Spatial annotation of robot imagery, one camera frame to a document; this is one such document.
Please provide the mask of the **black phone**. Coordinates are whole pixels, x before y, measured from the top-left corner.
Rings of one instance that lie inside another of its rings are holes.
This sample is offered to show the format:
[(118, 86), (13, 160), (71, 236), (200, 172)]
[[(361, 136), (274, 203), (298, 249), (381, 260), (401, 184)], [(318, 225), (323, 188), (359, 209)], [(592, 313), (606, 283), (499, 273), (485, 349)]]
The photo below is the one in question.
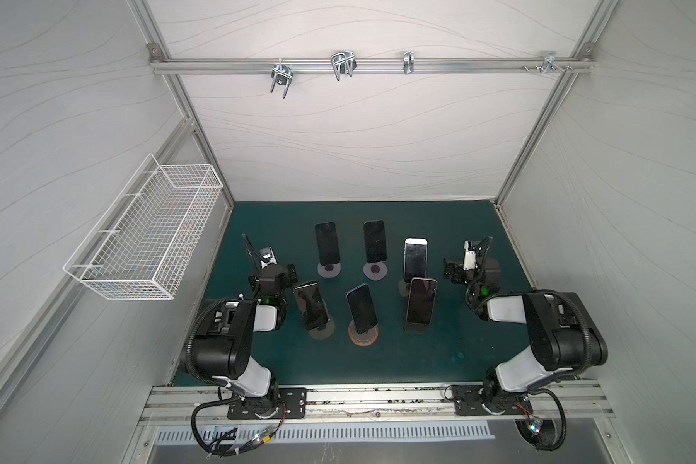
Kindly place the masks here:
[(330, 317), (316, 280), (295, 286), (293, 295), (306, 330), (316, 330), (328, 324)]
[(386, 227), (382, 220), (370, 220), (363, 224), (365, 237), (365, 257), (367, 263), (378, 263), (387, 260)]
[(438, 282), (433, 278), (413, 278), (409, 285), (404, 330), (422, 333), (430, 325), (435, 308)]
[(340, 263), (338, 234), (334, 222), (322, 222), (315, 226), (315, 236), (321, 266), (334, 266)]

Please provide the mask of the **white edged phone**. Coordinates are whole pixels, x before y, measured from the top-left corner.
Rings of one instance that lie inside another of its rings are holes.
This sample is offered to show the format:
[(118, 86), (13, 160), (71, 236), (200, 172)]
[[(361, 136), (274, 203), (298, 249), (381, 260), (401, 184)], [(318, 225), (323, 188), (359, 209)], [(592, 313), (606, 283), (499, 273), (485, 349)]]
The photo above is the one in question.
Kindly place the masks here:
[(403, 252), (403, 280), (410, 283), (414, 278), (425, 278), (427, 271), (427, 247), (425, 238), (407, 238)]

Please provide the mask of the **blue edged phone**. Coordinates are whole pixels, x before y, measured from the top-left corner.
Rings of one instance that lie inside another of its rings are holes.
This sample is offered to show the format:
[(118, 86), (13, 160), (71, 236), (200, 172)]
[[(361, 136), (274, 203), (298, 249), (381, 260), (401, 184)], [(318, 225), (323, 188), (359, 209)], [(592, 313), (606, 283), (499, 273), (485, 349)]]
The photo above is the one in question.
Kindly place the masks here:
[(365, 334), (378, 325), (378, 319), (367, 284), (361, 284), (346, 294), (354, 327), (358, 334)]

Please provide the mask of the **purple round phone stand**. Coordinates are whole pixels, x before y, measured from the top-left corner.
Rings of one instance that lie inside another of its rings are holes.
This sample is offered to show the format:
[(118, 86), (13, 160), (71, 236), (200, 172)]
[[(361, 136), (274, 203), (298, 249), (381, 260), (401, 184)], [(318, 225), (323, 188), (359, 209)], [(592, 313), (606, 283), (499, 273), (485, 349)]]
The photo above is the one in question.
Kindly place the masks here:
[(365, 265), (363, 265), (363, 273), (370, 280), (379, 281), (386, 278), (388, 274), (388, 267), (384, 261), (365, 263)]

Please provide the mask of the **silver round phone stand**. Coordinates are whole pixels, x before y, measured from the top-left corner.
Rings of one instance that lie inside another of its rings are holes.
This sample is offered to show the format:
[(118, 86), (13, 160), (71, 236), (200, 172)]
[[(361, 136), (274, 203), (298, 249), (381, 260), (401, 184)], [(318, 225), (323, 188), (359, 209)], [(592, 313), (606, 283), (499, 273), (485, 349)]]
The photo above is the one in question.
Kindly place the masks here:
[(398, 282), (398, 292), (402, 298), (407, 299), (410, 293), (410, 283), (400, 280), (400, 282)]

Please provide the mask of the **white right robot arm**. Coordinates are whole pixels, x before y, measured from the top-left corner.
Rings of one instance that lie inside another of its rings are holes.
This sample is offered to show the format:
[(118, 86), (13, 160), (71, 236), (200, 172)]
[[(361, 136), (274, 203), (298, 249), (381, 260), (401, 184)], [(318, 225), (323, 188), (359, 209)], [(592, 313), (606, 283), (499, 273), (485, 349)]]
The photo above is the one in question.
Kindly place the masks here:
[(485, 376), (477, 393), (483, 404), (496, 408), (607, 362), (607, 344), (577, 294), (550, 289), (504, 294), (491, 278), (496, 271), (482, 262), (444, 261), (444, 278), (465, 286), (465, 303), (479, 319), (526, 328), (527, 347)]

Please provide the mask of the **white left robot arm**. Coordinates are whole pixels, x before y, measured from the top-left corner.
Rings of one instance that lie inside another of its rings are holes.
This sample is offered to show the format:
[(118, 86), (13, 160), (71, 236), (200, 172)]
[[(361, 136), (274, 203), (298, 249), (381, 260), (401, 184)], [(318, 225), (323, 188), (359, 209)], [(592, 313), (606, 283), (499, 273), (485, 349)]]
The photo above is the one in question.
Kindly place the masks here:
[(234, 396), (276, 404), (278, 381), (251, 355), (253, 336), (281, 328), (288, 311), (285, 291), (297, 279), (294, 265), (268, 264), (249, 279), (253, 298), (206, 301), (184, 343), (187, 373)]

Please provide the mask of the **grey round stand back left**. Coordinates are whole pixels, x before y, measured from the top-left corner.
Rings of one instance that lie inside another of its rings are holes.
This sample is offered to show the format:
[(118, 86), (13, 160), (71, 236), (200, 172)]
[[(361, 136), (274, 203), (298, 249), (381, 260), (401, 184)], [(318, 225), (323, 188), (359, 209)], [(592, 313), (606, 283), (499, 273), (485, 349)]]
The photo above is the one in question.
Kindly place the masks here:
[(330, 264), (317, 266), (317, 272), (321, 278), (336, 278), (341, 272), (341, 264)]

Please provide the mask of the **dark grey round stand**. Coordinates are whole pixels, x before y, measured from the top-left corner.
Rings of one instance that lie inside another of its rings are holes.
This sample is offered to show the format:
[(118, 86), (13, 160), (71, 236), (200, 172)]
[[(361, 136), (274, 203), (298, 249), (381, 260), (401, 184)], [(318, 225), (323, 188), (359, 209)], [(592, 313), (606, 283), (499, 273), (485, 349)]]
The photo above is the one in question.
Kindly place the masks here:
[(309, 336), (315, 340), (325, 340), (333, 335), (334, 330), (336, 330), (336, 324), (334, 320), (329, 319), (326, 324), (310, 330)]

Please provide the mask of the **copper base phone stand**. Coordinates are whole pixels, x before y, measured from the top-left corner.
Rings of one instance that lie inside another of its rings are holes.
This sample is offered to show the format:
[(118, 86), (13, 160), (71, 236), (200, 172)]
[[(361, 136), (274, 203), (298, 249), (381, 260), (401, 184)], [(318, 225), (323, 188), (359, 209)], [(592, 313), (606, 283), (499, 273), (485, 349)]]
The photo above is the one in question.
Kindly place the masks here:
[(350, 340), (357, 346), (367, 347), (371, 346), (377, 339), (379, 335), (379, 327), (374, 326), (367, 330), (363, 334), (359, 334), (357, 327), (354, 322), (350, 322), (348, 326), (348, 334)]

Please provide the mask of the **white vent strip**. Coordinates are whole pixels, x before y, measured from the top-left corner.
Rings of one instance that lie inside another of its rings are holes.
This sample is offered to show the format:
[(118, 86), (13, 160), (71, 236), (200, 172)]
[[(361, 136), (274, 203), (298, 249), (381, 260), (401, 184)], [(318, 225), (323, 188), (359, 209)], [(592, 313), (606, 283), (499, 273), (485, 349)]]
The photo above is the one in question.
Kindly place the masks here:
[[(266, 425), (200, 426), (202, 439), (210, 441), (235, 429), (235, 440), (244, 444)], [(276, 444), (319, 443), (442, 443), (455, 441), (495, 440), (487, 421), (427, 421), (426, 423), (286, 423), (273, 437)], [(158, 430), (158, 446), (193, 446), (197, 442), (191, 427), (163, 426)]]

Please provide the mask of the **left black mount plate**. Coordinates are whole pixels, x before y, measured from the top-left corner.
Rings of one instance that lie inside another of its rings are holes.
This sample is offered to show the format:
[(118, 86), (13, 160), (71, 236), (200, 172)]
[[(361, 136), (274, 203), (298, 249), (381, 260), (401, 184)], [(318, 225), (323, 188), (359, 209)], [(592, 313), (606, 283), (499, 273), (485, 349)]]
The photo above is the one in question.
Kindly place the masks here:
[(307, 412), (307, 389), (278, 388), (266, 396), (237, 398), (229, 405), (229, 420), (303, 419)]

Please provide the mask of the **right black mount plate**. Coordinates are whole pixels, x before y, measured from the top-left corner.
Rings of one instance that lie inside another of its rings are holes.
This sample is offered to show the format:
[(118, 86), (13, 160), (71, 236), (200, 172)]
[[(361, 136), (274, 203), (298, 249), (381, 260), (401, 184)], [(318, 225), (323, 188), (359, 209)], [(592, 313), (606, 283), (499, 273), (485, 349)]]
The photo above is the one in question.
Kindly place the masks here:
[(525, 394), (506, 392), (497, 387), (451, 384), (447, 392), (457, 416), (526, 416), (534, 411)]

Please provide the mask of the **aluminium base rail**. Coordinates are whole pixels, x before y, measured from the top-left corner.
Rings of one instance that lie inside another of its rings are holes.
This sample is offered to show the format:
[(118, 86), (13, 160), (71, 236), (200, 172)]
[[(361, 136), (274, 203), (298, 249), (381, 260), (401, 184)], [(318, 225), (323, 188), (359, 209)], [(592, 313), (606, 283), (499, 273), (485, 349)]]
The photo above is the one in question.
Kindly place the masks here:
[[(334, 384), (289, 388), (307, 389), (307, 412), (290, 423), (345, 421), (460, 421), (462, 419), (524, 419), (526, 416), (462, 417), (448, 400), (448, 383)], [(215, 387), (155, 387), (142, 410), (140, 425), (187, 425), (202, 403), (219, 399)], [(527, 396), (533, 415), (557, 419), (555, 401), (547, 394)]]

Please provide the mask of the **aluminium cross rail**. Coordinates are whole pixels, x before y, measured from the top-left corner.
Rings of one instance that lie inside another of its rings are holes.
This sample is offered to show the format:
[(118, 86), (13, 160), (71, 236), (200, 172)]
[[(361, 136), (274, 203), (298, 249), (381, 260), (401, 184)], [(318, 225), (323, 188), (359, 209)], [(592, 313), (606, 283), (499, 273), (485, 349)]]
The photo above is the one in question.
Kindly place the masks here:
[[(540, 64), (545, 56), (514, 58), (429, 58), (417, 53), (412, 75), (481, 75), (482, 73), (526, 73), (521, 67)], [(390, 58), (356, 56), (354, 75), (406, 75), (404, 54)], [(589, 73), (597, 62), (589, 53), (574, 57), (558, 57), (562, 65), (574, 68), (572, 73)], [(157, 75), (270, 75), (272, 67), (284, 64), (296, 75), (334, 75), (330, 58), (278, 59), (173, 59), (152, 58), (150, 66)]]

